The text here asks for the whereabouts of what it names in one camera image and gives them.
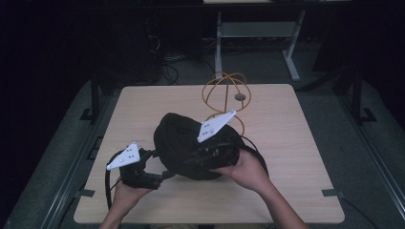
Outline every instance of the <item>person's right hand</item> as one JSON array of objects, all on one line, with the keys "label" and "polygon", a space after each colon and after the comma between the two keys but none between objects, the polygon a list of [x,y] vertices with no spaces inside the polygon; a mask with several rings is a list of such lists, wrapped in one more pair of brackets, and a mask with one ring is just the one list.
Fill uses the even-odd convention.
[{"label": "person's right hand", "polygon": [[270,180],[259,160],[251,153],[240,150],[236,165],[211,170],[231,177],[242,187],[260,193],[264,191]]}]

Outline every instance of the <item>black fabric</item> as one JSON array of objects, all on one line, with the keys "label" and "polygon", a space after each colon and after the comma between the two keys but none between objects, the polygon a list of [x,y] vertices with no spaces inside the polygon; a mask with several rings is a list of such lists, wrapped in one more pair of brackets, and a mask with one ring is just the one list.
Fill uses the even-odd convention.
[{"label": "black fabric", "polygon": [[163,117],[154,140],[160,161],[168,171],[196,180],[215,179],[221,175],[208,170],[235,165],[239,149],[244,149],[258,157],[267,172],[263,157],[246,146],[232,127],[225,125],[216,135],[199,143],[201,125],[179,114],[169,113]]}]

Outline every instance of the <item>desk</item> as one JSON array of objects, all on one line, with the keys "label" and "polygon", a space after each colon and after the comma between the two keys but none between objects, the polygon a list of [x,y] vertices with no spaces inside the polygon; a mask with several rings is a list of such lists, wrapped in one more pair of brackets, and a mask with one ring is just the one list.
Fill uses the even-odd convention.
[{"label": "desk", "polygon": [[[123,89],[85,186],[86,190],[96,192],[92,198],[81,197],[75,221],[97,223],[106,216],[105,165],[114,153],[133,140],[141,148],[155,149],[153,134],[167,113],[195,120],[205,120],[214,114],[203,103],[202,88]],[[322,190],[333,187],[294,90],[289,85],[249,85],[249,88],[251,102],[237,116],[245,124],[245,136],[256,144],[266,160],[273,183],[305,222],[341,222],[344,213],[337,197],[322,194]],[[235,93],[230,87],[229,94]],[[237,109],[239,103],[228,100],[228,107]],[[213,106],[223,106],[223,86],[210,95],[210,101]],[[238,132],[242,130],[236,118],[229,125]],[[158,174],[164,170],[158,158],[149,159],[146,164],[146,172]],[[117,177],[118,170],[113,170],[112,180]],[[272,219],[258,195],[228,177],[196,181],[175,176],[144,197],[124,222],[266,223]]]}]

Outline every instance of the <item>hand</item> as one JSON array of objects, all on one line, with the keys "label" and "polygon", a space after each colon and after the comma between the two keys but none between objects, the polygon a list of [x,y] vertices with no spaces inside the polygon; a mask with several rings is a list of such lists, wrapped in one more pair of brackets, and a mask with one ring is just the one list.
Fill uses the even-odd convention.
[{"label": "hand", "polygon": [[268,175],[259,160],[251,153],[240,150],[236,165],[211,170],[226,175],[242,187],[260,193],[270,183]]},{"label": "hand", "polygon": [[122,219],[137,205],[140,198],[152,192],[152,189],[131,188],[120,180],[116,185],[113,205],[102,222],[101,228],[118,228]]}]

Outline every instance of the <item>dark floor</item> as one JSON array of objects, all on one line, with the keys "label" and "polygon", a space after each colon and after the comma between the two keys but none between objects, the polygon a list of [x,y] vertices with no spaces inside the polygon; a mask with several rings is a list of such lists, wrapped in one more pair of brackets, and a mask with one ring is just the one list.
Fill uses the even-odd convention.
[{"label": "dark floor", "polygon": [[[286,42],[270,41],[265,49],[251,49],[233,55],[224,55],[224,71],[243,73],[249,84],[283,83],[295,89],[319,79],[324,73],[312,72],[319,44],[299,43],[293,59],[302,79],[293,82],[288,74],[281,50]],[[179,73],[173,87],[202,85],[213,72],[212,54],[203,57],[205,62],[183,60],[171,64]],[[375,152],[382,158],[398,190],[405,190],[405,132],[384,107],[378,92],[363,83],[362,107],[369,108],[376,122],[362,126],[353,121],[347,108],[351,92],[344,96],[333,93],[332,79],[310,92],[297,93],[315,142],[324,160],[330,180],[337,191],[345,196],[378,228],[405,228],[389,183],[382,176],[381,164],[375,162]],[[172,83],[161,77],[156,85]],[[98,225],[75,223],[73,215],[79,191],[93,166],[95,142],[107,128],[119,97],[100,95],[100,116],[95,124],[79,120],[82,112],[91,107],[90,83],[77,94],[69,111],[59,125],[52,142],[43,155],[30,183],[15,206],[5,228],[97,228]],[[358,211],[341,201],[346,218],[339,224],[312,224],[312,228],[373,228]],[[144,225],[124,225],[122,228],[143,228]]]}]

